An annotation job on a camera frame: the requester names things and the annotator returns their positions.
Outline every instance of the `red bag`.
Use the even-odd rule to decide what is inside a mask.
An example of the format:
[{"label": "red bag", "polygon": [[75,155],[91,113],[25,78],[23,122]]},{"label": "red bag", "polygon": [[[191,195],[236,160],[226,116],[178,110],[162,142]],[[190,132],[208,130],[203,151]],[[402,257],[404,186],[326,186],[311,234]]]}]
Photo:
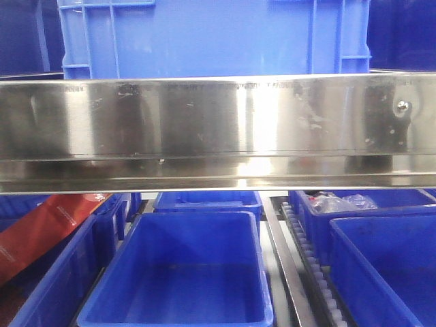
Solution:
[{"label": "red bag", "polygon": [[107,193],[50,196],[0,233],[0,286],[70,235],[109,197]]}]

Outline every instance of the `bolt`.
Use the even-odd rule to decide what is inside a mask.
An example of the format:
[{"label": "bolt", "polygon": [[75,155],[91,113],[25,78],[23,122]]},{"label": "bolt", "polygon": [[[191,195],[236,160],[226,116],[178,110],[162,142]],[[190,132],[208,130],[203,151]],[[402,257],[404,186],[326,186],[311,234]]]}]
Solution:
[{"label": "bolt", "polygon": [[396,107],[398,108],[399,112],[408,111],[408,110],[409,110],[409,107],[410,107],[410,103],[401,100],[401,101],[396,105]]},{"label": "bolt", "polygon": [[395,116],[397,117],[403,117],[405,113],[411,109],[411,103],[407,101],[401,100],[397,105],[396,108],[394,108]]}]

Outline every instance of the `plastic storage bin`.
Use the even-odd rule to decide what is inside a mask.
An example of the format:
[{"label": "plastic storage bin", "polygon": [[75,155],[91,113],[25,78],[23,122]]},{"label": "plastic storage bin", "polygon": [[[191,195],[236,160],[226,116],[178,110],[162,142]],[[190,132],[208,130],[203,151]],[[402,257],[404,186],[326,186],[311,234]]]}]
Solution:
[{"label": "plastic storage bin", "polygon": [[371,0],[371,67],[436,70],[436,2]]},{"label": "plastic storage bin", "polygon": [[0,219],[18,219],[26,215],[49,196],[0,196]]},{"label": "plastic storage bin", "polygon": [[255,215],[258,231],[262,201],[256,191],[182,191],[162,192],[153,205],[156,213],[249,211]]},{"label": "plastic storage bin", "polygon": [[0,1],[0,75],[60,72],[56,0]]},{"label": "plastic storage bin", "polygon": [[[7,283],[24,302],[10,327],[68,327],[102,267],[115,252],[112,217],[122,203],[114,195],[71,236]],[[4,230],[16,219],[0,219]]]},{"label": "plastic storage bin", "polygon": [[151,213],[78,316],[85,326],[270,326],[252,213]]},{"label": "plastic storage bin", "polygon": [[131,221],[133,216],[138,213],[141,205],[141,193],[123,193],[122,203],[114,216],[116,234],[119,240],[125,238],[125,224]]},{"label": "plastic storage bin", "polygon": [[359,326],[436,325],[436,215],[331,224],[330,276]]},{"label": "plastic storage bin", "polygon": [[369,0],[58,0],[65,78],[368,72]]},{"label": "plastic storage bin", "polygon": [[378,189],[332,191],[340,198],[361,194],[370,197],[378,209],[342,211],[339,213],[317,213],[303,191],[297,191],[299,212],[297,217],[305,229],[307,239],[312,242],[315,256],[322,266],[330,264],[332,237],[330,220],[342,217],[395,216],[419,213],[436,213],[436,201],[416,189]]}]

